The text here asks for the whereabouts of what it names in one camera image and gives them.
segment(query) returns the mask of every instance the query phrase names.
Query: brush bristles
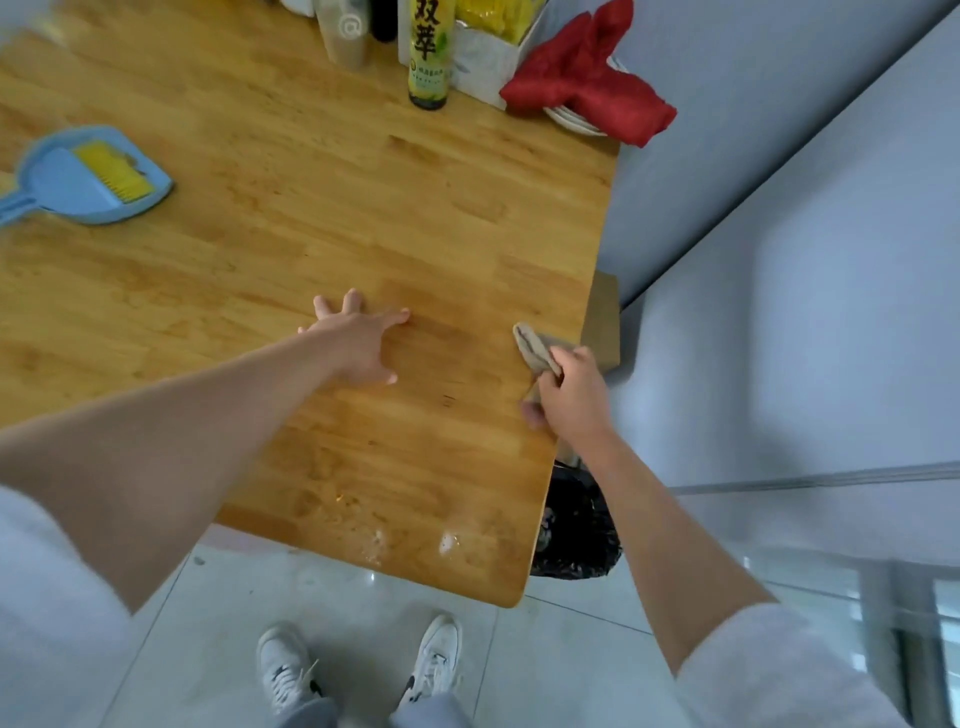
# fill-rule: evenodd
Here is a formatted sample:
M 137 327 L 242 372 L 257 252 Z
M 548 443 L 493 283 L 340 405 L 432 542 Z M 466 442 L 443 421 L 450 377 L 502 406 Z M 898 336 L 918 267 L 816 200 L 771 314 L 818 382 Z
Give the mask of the brush bristles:
M 127 155 L 105 141 L 90 141 L 72 151 L 122 203 L 135 202 L 154 191 Z

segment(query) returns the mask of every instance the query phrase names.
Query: cleaning cloth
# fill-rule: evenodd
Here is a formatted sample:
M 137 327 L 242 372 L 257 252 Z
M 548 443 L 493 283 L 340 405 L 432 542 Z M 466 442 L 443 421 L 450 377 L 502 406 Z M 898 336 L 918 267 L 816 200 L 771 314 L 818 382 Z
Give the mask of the cleaning cloth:
M 570 344 L 554 336 L 536 333 L 533 327 L 523 322 L 514 324 L 514 338 L 516 339 L 516 347 L 520 349 L 520 354 L 527 366 L 530 367 L 530 371 L 534 373 L 534 377 L 540 378 L 540 375 L 544 372 L 553 372 L 557 380 L 564 377 L 564 370 L 553 358 L 550 347 L 563 347 L 572 350 L 573 347 Z M 523 397 L 523 401 L 540 404 L 540 387 L 536 382 Z

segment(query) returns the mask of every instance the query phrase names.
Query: gray pants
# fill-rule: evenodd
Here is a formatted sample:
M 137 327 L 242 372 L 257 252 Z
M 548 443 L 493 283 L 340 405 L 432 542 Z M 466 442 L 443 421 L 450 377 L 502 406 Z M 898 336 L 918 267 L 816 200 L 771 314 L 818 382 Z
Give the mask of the gray pants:
M 337 706 L 328 697 L 318 697 L 282 716 L 275 728 L 336 728 Z M 470 728 L 460 703 L 452 692 L 407 703 L 390 716 L 391 728 Z

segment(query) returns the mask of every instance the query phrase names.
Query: bottle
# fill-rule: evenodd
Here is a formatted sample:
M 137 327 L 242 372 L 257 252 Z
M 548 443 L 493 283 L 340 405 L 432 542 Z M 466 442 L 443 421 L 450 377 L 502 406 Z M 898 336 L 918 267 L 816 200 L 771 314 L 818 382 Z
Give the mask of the bottle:
M 410 0 L 410 73 L 414 106 L 441 109 L 450 89 L 454 0 Z
M 370 35 L 381 43 L 396 40 L 396 0 L 372 0 Z

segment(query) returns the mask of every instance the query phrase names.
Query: stacked plates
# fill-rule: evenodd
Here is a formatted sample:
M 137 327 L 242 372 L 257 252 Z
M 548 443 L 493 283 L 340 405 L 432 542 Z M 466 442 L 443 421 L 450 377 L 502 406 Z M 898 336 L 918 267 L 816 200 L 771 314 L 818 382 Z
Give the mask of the stacked plates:
M 613 56 L 607 59 L 607 65 L 614 70 L 624 73 L 627 72 L 626 67 Z M 583 134 L 584 136 L 606 136 L 606 134 L 590 124 L 587 119 L 579 113 L 567 107 L 554 107 L 553 109 L 544 109 L 544 111 L 547 116 L 571 132 Z

